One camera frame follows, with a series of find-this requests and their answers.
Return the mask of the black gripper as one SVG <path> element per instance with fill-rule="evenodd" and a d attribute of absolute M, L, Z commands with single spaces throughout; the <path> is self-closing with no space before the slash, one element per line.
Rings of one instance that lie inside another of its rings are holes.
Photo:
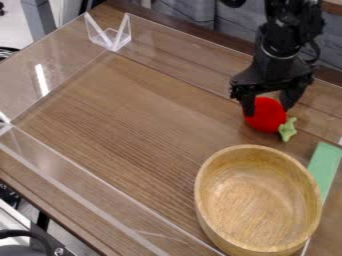
<path fill-rule="evenodd" d="M 245 115 L 254 115 L 255 95 L 271 91 L 281 91 L 281 104 L 289 111 L 313 83 L 314 65 L 314 59 L 301 56 L 273 58 L 257 53 L 251 65 L 230 80 L 230 97 L 239 100 Z"/>

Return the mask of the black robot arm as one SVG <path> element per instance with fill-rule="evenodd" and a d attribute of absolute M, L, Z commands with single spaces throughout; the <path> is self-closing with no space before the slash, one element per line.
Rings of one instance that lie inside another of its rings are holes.
<path fill-rule="evenodd" d="M 278 91 L 285 111 L 297 104 L 314 81 L 321 56 L 315 38 L 326 25 L 322 0 L 265 0 L 265 13 L 251 64 L 230 80 L 230 97 L 249 117 L 261 94 Z"/>

